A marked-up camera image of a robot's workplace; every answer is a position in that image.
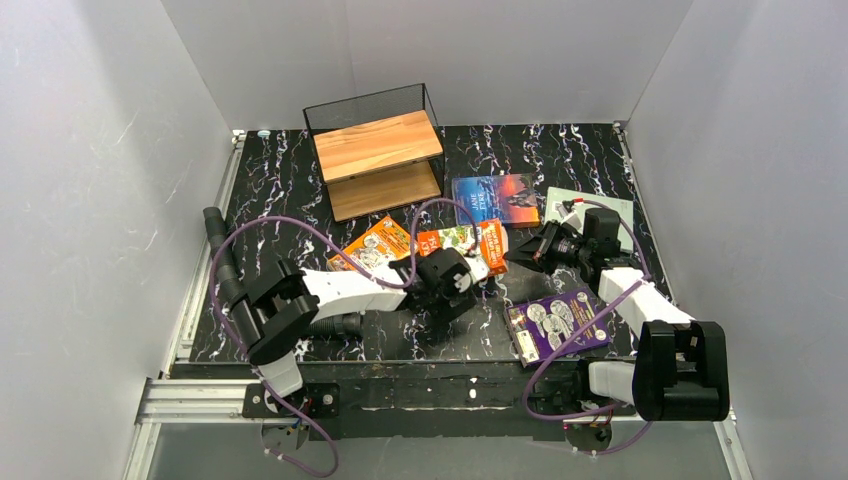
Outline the orange green treehouse book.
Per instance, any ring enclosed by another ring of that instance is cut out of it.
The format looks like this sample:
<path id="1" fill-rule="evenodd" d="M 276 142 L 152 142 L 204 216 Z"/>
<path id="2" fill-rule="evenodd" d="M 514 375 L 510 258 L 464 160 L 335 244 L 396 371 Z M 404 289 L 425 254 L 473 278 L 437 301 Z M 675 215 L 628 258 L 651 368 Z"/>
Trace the orange green treehouse book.
<path id="1" fill-rule="evenodd" d="M 416 240 L 418 250 L 425 256 L 437 249 L 455 249 L 464 257 L 478 282 L 508 272 L 504 259 L 509 246 L 508 236 L 499 219 L 479 222 L 476 234 L 471 225 L 460 225 L 417 233 Z"/>

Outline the orange small treehouse book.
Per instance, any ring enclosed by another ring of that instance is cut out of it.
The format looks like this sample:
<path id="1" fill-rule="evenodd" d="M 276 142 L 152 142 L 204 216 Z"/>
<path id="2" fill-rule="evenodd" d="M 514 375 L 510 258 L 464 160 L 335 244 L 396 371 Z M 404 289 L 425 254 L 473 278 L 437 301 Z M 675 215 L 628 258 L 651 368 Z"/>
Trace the orange small treehouse book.
<path id="1" fill-rule="evenodd" d="M 411 236 L 391 216 L 385 216 L 342 251 L 362 268 L 372 271 L 410 254 Z"/>

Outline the purple treehouse book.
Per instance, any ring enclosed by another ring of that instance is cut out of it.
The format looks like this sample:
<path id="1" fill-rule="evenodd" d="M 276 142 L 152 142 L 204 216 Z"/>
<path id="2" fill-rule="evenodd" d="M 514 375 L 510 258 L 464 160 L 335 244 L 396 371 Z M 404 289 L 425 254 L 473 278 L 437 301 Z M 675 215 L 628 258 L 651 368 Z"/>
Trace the purple treehouse book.
<path id="1" fill-rule="evenodd" d="M 586 287 L 504 310 L 506 326 L 524 367 L 540 364 L 595 315 L 595 298 Z"/>

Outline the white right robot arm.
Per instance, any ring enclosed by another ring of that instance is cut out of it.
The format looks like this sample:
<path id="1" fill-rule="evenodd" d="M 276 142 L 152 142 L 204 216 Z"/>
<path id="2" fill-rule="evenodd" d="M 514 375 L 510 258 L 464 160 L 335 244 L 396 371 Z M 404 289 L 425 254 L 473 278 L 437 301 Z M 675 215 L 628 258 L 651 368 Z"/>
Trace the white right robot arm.
<path id="1" fill-rule="evenodd" d="M 529 402 L 536 383 L 568 346 L 616 312 L 637 335 L 637 353 L 631 360 L 583 362 L 576 372 L 577 399 L 608 398 L 605 411 L 629 404 L 647 422 L 726 420 L 730 389 L 723 328 L 694 319 L 655 287 L 642 250 L 622 250 L 618 235 L 627 225 L 617 211 L 595 201 L 586 205 L 581 228 L 549 221 L 504 255 L 544 274 L 576 269 L 606 305 L 544 358 L 522 402 Z"/>

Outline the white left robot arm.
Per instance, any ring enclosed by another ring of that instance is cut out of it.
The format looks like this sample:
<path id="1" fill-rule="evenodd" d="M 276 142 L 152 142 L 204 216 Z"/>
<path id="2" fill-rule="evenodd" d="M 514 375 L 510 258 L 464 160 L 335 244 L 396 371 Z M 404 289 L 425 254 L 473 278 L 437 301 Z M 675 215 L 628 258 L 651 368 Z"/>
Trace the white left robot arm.
<path id="1" fill-rule="evenodd" d="M 281 260 L 247 287 L 229 276 L 222 284 L 248 361 L 280 397 L 303 386 L 295 347 L 321 320 L 366 311 L 424 311 L 449 323 L 476 303 L 474 287 L 490 269 L 479 255 L 437 249 L 391 261 L 367 274 L 300 269 Z"/>

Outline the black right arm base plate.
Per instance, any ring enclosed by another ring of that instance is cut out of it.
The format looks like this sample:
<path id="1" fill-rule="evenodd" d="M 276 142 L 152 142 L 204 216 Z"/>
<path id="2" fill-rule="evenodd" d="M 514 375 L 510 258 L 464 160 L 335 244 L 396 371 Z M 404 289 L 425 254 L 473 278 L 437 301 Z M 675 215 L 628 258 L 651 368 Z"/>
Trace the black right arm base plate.
<path id="1" fill-rule="evenodd" d="M 603 426 L 616 413 L 632 414 L 635 408 L 626 401 L 589 393 L 583 396 L 567 385 L 534 385 L 519 397 L 521 407 L 534 420 L 560 425 Z"/>

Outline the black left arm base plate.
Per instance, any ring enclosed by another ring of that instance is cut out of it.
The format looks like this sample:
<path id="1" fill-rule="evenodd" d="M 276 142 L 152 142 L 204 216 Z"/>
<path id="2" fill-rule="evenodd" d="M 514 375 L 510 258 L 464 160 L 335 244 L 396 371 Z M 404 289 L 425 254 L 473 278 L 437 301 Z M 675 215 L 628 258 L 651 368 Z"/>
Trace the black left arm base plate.
<path id="1" fill-rule="evenodd" d="M 308 383 L 285 400 L 311 418 L 334 418 L 339 414 L 340 387 L 335 383 Z M 261 383 L 247 385 L 241 415 L 246 419 L 297 419 Z"/>

